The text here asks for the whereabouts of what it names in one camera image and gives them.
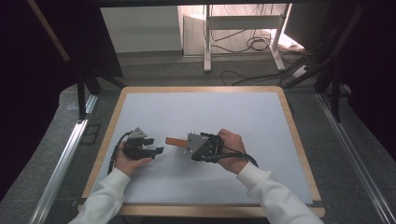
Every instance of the wall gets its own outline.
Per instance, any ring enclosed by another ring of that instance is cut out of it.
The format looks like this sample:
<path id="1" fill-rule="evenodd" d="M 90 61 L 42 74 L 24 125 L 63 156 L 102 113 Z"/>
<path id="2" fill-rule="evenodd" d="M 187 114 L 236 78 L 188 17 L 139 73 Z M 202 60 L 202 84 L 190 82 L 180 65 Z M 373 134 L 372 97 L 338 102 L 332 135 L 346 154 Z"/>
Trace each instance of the wall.
<path id="1" fill-rule="evenodd" d="M 181 50 L 177 7 L 101 8 L 117 53 Z"/>

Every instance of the metal frame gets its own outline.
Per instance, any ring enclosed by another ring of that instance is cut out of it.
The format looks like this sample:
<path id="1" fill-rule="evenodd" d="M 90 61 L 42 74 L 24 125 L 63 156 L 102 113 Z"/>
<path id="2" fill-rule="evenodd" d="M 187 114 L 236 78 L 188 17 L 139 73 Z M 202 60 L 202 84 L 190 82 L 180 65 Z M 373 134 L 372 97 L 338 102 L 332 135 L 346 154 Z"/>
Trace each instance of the metal frame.
<path id="1" fill-rule="evenodd" d="M 35 211 L 30 218 L 29 223 L 44 223 L 47 218 L 47 215 L 52 207 L 53 201 L 55 200 L 56 194 L 58 193 L 59 188 L 64 181 L 64 176 L 66 175 L 67 169 L 69 168 L 70 162 L 73 159 L 73 155 L 78 147 L 79 140 L 83 135 L 85 128 L 88 123 L 88 118 L 95 106 L 97 96 L 91 95 L 86 104 L 86 113 L 87 116 L 84 120 L 80 120 L 72 134 L 70 135 L 69 140 L 64 148 L 64 152 L 62 153 L 61 158 L 58 161 L 58 164 L 55 167 L 55 170 L 52 173 L 52 176 L 49 179 L 49 183 L 47 184 L 44 192 L 38 202 Z"/>
<path id="2" fill-rule="evenodd" d="M 381 217 L 383 223 L 394 224 L 396 223 L 395 216 L 392 214 L 392 211 L 389 208 L 388 202 L 386 201 L 384 195 L 382 194 L 378 185 L 374 182 L 367 168 L 365 167 L 361 157 L 359 156 L 358 151 L 353 146 L 352 141 L 349 139 L 347 132 L 345 131 L 341 122 L 338 122 L 336 118 L 332 115 L 332 111 L 330 110 L 330 103 L 327 101 L 325 93 L 317 93 L 317 98 L 320 102 L 320 105 L 329 119 L 332 128 L 334 129 L 335 134 L 337 135 L 341 145 L 346 152 L 346 156 L 348 157 L 350 163 L 352 164 L 355 172 L 357 173 L 361 183 L 366 190 L 369 198 L 371 199 L 376 212 Z"/>
<path id="3" fill-rule="evenodd" d="M 209 32 L 212 30 L 255 30 L 255 29 L 276 29 L 273 43 L 269 49 L 275 60 L 278 71 L 285 71 L 285 65 L 279 56 L 277 44 L 285 24 L 290 4 L 286 4 L 285 10 L 281 15 L 262 15 L 262 16 L 210 16 L 210 5 L 206 5 L 205 23 L 205 54 L 204 70 L 211 71 L 211 48 Z"/>

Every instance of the hand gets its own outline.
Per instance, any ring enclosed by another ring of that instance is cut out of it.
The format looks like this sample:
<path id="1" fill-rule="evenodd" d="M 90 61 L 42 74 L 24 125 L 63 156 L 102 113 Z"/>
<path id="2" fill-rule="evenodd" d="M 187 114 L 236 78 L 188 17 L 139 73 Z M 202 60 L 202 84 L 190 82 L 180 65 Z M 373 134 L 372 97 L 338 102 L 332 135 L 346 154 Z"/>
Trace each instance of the hand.
<path id="1" fill-rule="evenodd" d="M 226 129 L 221 129 L 218 135 L 220 135 L 220 137 L 224 141 L 224 148 L 222 150 L 223 153 L 235 153 L 234 151 L 231 151 L 228 148 L 231 148 L 235 151 L 246 153 L 241 135 L 232 133 Z M 241 170 L 248 164 L 248 162 L 241 158 L 231 157 L 231 158 L 220 159 L 218 161 L 218 164 L 220 164 L 225 170 L 238 175 L 241 172 Z"/>
<path id="2" fill-rule="evenodd" d="M 121 170 L 126 175 L 131 176 L 134 170 L 137 169 L 137 167 L 152 161 L 152 158 L 144 158 L 138 161 L 131 161 L 131 159 L 126 157 L 125 154 L 123 154 L 122 152 L 124 146 L 125 142 L 120 142 L 119 149 L 117 151 L 116 164 L 114 165 L 114 167 Z"/>

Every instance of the wrist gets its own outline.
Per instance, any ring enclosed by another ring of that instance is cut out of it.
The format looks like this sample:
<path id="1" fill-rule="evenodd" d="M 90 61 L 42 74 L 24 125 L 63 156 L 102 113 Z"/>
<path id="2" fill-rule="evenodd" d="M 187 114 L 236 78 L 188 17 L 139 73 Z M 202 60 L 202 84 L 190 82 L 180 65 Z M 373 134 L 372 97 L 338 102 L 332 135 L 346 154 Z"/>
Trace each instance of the wrist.
<path id="1" fill-rule="evenodd" d="M 238 175 L 247 164 L 248 164 L 248 161 L 245 161 L 242 159 L 235 161 L 231 164 L 229 171 Z"/>

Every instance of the wooden frame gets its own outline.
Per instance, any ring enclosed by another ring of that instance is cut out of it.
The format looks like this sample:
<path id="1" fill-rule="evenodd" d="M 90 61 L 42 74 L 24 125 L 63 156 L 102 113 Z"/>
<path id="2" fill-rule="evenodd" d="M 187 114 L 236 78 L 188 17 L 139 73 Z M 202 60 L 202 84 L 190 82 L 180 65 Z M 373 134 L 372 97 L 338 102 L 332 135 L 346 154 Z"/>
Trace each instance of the wooden frame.
<path id="1" fill-rule="evenodd" d="M 88 198 L 91 193 L 94 182 L 99 175 L 105 155 L 109 149 L 109 144 L 113 132 L 115 130 L 117 121 L 122 110 L 123 102 L 128 93 L 132 92 L 276 92 L 287 123 L 290 128 L 291 136 L 293 138 L 296 151 L 303 167 L 305 178 L 311 192 L 314 205 L 321 203 L 318 188 L 315 179 L 312 175 L 311 168 L 305 156 L 303 144 L 291 116 L 288 102 L 283 90 L 279 87 L 127 87 L 124 88 L 120 94 L 120 98 L 115 107 L 113 116 L 108 125 L 106 135 L 104 137 L 101 148 L 98 152 L 96 161 L 93 165 L 91 175 L 87 182 L 86 188 L 82 194 L 82 198 Z M 310 209 L 318 216 L 323 217 L 325 210 L 323 206 L 312 206 Z M 185 204 L 130 204 L 125 203 L 120 212 L 120 215 L 128 216 L 150 216 L 150 217 L 265 217 L 265 213 L 259 206 L 240 206 L 240 205 L 185 205 Z"/>

